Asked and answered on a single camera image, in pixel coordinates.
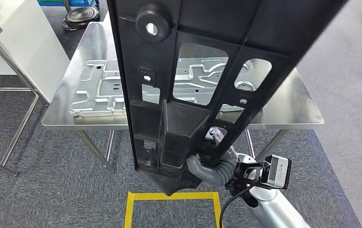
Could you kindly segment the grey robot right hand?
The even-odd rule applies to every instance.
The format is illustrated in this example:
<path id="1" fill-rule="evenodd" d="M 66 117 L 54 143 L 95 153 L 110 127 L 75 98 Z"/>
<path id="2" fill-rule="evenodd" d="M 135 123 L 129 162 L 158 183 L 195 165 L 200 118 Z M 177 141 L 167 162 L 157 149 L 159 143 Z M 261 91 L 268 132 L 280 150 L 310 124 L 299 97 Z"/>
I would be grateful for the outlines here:
<path id="1" fill-rule="evenodd" d="M 219 127 L 211 127 L 204 139 L 209 142 L 209 144 L 218 146 L 221 140 L 224 138 Z M 189 171 L 194 174 L 196 177 L 206 181 L 210 180 L 213 177 L 213 169 L 204 167 L 197 155 L 190 155 L 186 158 L 186 163 L 188 165 Z"/>

